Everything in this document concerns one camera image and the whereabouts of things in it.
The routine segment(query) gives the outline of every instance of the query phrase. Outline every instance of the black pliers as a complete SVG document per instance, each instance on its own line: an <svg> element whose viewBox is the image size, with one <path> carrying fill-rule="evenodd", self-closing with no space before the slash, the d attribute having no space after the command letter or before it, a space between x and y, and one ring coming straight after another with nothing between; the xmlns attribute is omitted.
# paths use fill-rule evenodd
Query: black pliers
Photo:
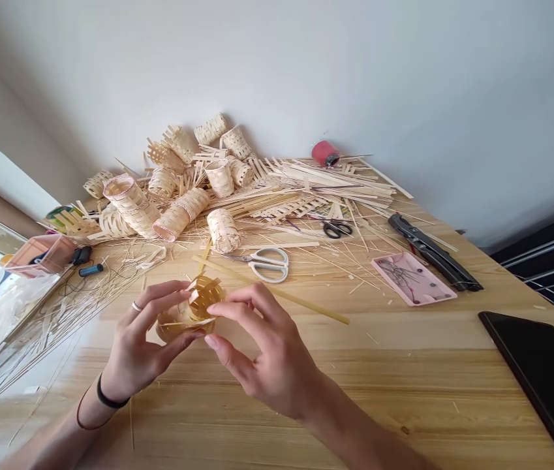
<svg viewBox="0 0 554 470"><path fill-rule="evenodd" d="M431 238L420 229L403 219L400 214L394 214L388 219L394 230L403 235L409 244L418 250L420 256L430 262L448 281L455 290L483 290L483 286L455 261L451 255L440 248Z"/></svg>

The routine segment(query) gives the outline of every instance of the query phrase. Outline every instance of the pink tray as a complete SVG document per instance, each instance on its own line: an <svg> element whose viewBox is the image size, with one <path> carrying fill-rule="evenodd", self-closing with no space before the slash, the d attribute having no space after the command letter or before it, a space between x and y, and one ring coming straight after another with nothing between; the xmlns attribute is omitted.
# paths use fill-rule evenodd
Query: pink tray
<svg viewBox="0 0 554 470"><path fill-rule="evenodd" d="M388 267L389 272L386 272L382 268L384 261L394 263L399 268L409 271L407 274L411 276L411 279L409 277L403 280L397 279L390 266ZM374 258L370 263L410 307L420 307L457 298L457 294L449 286L438 279L411 253Z"/></svg>

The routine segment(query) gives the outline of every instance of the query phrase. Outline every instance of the white wall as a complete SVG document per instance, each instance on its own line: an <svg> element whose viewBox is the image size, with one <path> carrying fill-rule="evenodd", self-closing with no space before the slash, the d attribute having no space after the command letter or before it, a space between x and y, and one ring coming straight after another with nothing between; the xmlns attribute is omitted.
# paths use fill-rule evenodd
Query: white wall
<svg viewBox="0 0 554 470"><path fill-rule="evenodd" d="M554 0L0 1L0 73L80 168L225 111L320 138L487 247L554 218Z"/></svg>
<svg viewBox="0 0 554 470"><path fill-rule="evenodd" d="M7 158L11 165L0 168L0 172L8 174L8 168L20 169L47 193L52 195L49 198L35 200L38 188L31 186L30 191L20 193L21 199L30 198L29 209L35 207L35 213L43 202L58 200L62 204L70 204L76 199L87 196L83 190L83 183L87 179L81 168L78 168L72 159L59 148L53 138L37 122L33 114L24 106L22 100L10 90L0 78L0 161ZM15 186L20 189L28 188L22 186L25 179L17 176ZM3 185L11 186L9 178L3 180ZM16 207L19 205L16 200L7 199ZM46 207L44 214L54 208Z"/></svg>

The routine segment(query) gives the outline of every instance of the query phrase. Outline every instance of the wooden table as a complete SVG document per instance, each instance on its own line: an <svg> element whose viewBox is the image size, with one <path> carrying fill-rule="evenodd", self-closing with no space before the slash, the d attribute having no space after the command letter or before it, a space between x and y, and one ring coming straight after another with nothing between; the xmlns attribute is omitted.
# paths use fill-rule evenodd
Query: wooden table
<svg viewBox="0 0 554 470"><path fill-rule="evenodd" d="M330 264L297 264L307 260L298 254L300 250L289 250L295 263L280 287L351 319L346 326L283 302L319 368L374 419L444 469L553 470L554 443L477 312L491 310L554 325L554 307L415 204L399 202L393 208L434 221L433 226L414 225L458 247L454 257L485 290L409 308L386 287L377 290L364 284L349 295L357 279L349 279ZM283 240L301 241L289 235ZM387 249L378 240L374 243ZM198 245L177 250L175 261L148 273L147 284L194 276L197 265L190 258L201 252ZM363 265L376 254L362 247L349 248ZM97 249L95 256L109 250ZM315 251L338 260L329 251ZM210 259L252 276L243 263ZM380 284L363 271L356 273ZM207 274L219 276L227 290L241 285L213 270ZM133 284L71 344L54 351L0 397L0 460L45 423L66 413L82 395L105 364L115 321L140 289L141 282ZM236 324L221 320L216 331L246 353L256 351ZM23 391L36 385L52 387L29 418L39 393ZM248 398L203 341L192 345L156 383L134 397L131 415L132 427L129 407L116 415L87 454L83 468L342 468L295 422Z"/></svg>

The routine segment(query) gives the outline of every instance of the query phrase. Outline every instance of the unfinished basket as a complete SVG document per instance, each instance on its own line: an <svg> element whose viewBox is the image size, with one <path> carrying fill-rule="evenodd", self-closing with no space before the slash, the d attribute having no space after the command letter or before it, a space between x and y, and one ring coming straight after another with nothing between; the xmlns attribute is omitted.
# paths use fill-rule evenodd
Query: unfinished basket
<svg viewBox="0 0 554 470"><path fill-rule="evenodd" d="M210 119L201 126L194 129L194 135L197 141L203 145L209 145L226 132L226 121L224 115L218 113L216 117Z"/></svg>
<svg viewBox="0 0 554 470"><path fill-rule="evenodd" d="M83 188L96 199L102 198L102 190L105 188L105 183L114 177L107 170L101 170L85 182Z"/></svg>
<svg viewBox="0 0 554 470"><path fill-rule="evenodd" d="M191 164L194 155L200 151L196 142L191 139L181 126L168 126L168 130L164 133L164 144L168 149L179 155L186 165Z"/></svg>
<svg viewBox="0 0 554 470"><path fill-rule="evenodd" d="M198 214L209 204L209 195L204 189L192 188L172 204L181 206L190 216L190 222L198 217Z"/></svg>
<svg viewBox="0 0 554 470"><path fill-rule="evenodd" d="M183 174L185 163L169 147L161 142L148 140L148 157L156 165L166 165L174 174Z"/></svg>
<svg viewBox="0 0 554 470"><path fill-rule="evenodd" d="M113 204L103 209L99 217L99 224L103 233L110 238L126 238L136 234Z"/></svg>
<svg viewBox="0 0 554 470"><path fill-rule="evenodd" d="M157 335L169 343L186 328L203 328L207 333L213 331L216 317L207 313L207 307L222 302L225 291L220 286L220 279L210 279L202 273L192 280L186 289L192 296L179 305L161 312L157 316Z"/></svg>
<svg viewBox="0 0 554 470"><path fill-rule="evenodd" d="M172 204L153 224L153 230L164 240L174 242L189 223L190 216L187 211L177 204Z"/></svg>
<svg viewBox="0 0 554 470"><path fill-rule="evenodd" d="M177 178L174 171L166 164L159 165L148 183L149 193L171 198L174 194L174 189L177 187Z"/></svg>
<svg viewBox="0 0 554 470"><path fill-rule="evenodd" d="M216 197L230 196L235 189L227 163L228 160L218 160L205 167L205 174Z"/></svg>
<svg viewBox="0 0 554 470"><path fill-rule="evenodd" d="M231 253L242 243L236 223L227 209L216 209L207 216L213 248L218 253Z"/></svg>
<svg viewBox="0 0 554 470"><path fill-rule="evenodd" d="M103 194L133 230L144 238L157 238L153 223L159 218L159 210L146 198L132 177L124 173L110 179Z"/></svg>
<svg viewBox="0 0 554 470"><path fill-rule="evenodd" d="M257 158L255 152L246 143L246 139L244 138L242 130L239 126L235 126L233 129L224 134L223 142L239 160L246 160L248 157Z"/></svg>
<svg viewBox="0 0 554 470"><path fill-rule="evenodd" d="M227 157L228 167L231 170L233 182L237 187L248 187L253 180L254 171L246 163L242 163L235 157Z"/></svg>

